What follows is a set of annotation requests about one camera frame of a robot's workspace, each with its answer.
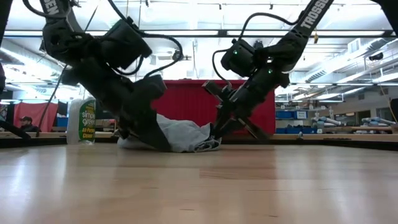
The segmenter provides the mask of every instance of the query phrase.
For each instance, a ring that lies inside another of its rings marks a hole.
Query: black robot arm
[[[170,151],[157,123],[157,113],[151,108],[151,102],[166,90],[162,77],[148,76],[133,83],[120,75],[119,68],[127,69],[138,58],[141,64],[152,53],[142,39],[144,33],[132,19],[120,19],[104,36],[93,37],[77,23],[72,10],[77,6],[75,1],[40,0],[43,12],[34,11],[27,0],[23,1],[32,12],[46,18],[44,50],[72,67],[64,70],[62,82],[83,85],[119,120],[123,138],[135,136],[157,149]],[[123,74],[134,74],[137,69]]]
[[[333,0],[312,0],[295,26],[276,45],[255,50],[241,37],[233,40],[233,46],[226,51],[221,64],[242,77],[248,77],[237,90],[229,86],[221,89],[213,81],[203,87],[215,95],[221,103],[214,125],[216,138],[237,129],[246,128],[255,138],[267,139],[261,128],[249,118],[255,107],[263,103],[275,87],[287,87],[289,72],[299,61],[305,46],[316,26],[329,9]]]

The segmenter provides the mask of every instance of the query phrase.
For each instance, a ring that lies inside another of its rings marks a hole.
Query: red partition
[[[44,112],[47,103],[19,103],[14,108],[14,125],[20,128],[20,118],[28,116],[32,118],[32,124],[39,126],[40,119]],[[41,130],[43,132],[50,132],[54,119],[57,116],[58,104],[50,103],[47,112],[45,113]]]
[[[153,107],[169,119],[190,120],[202,126],[216,119],[218,100],[204,88],[206,80],[165,80],[167,91],[155,101]],[[215,80],[219,86],[225,86],[222,80]],[[231,80],[233,88],[242,85],[244,80]],[[270,92],[266,101],[259,105],[251,121],[266,133],[275,133],[275,96]]]

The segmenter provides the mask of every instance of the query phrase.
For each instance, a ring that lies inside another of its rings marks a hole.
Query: white towel
[[[206,152],[220,148],[221,139],[210,136],[210,123],[199,127],[193,121],[172,120],[160,114],[157,115],[157,122],[173,152]],[[152,148],[132,136],[127,139],[119,138],[118,146],[125,149]]]

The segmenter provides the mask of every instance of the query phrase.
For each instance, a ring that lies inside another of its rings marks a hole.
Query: wooden surface
[[[28,133],[35,138],[36,133]],[[64,138],[66,133],[41,133],[40,138]],[[110,138],[111,132],[96,132],[97,138]],[[271,136],[273,140],[296,140],[298,134],[274,134]],[[0,132],[1,138],[18,138],[10,132]],[[345,139],[353,141],[385,141],[398,142],[398,134],[304,134],[304,140],[323,140],[323,139]],[[225,136],[224,140],[246,140],[253,139],[250,135],[238,134],[233,136]]]
[[[398,153],[115,144],[0,151],[0,223],[398,223]]]

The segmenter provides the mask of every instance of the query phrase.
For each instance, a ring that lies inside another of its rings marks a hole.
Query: bottle label
[[[79,138],[81,141],[95,140],[95,100],[89,100],[80,107]]]

